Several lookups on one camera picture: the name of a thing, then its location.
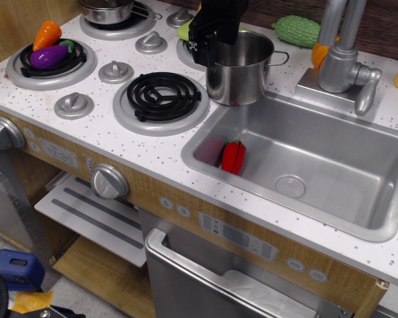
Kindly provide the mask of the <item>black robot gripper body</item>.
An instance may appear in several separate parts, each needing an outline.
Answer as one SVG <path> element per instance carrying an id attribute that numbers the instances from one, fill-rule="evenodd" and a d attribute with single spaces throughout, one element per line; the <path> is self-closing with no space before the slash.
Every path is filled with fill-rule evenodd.
<path id="1" fill-rule="evenodd" d="M 234 44 L 237 40 L 241 16 L 249 7 L 248 0 L 201 1 L 201 9 L 189 25 L 189 42 L 205 44 L 207 38 Z"/>

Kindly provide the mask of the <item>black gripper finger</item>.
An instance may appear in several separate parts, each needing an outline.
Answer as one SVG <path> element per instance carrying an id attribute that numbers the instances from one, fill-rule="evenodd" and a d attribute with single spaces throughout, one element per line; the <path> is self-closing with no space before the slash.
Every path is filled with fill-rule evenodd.
<path id="1" fill-rule="evenodd" d="M 189 32 L 189 49 L 193 60 L 201 66 L 214 66 L 216 63 L 216 35 Z"/>

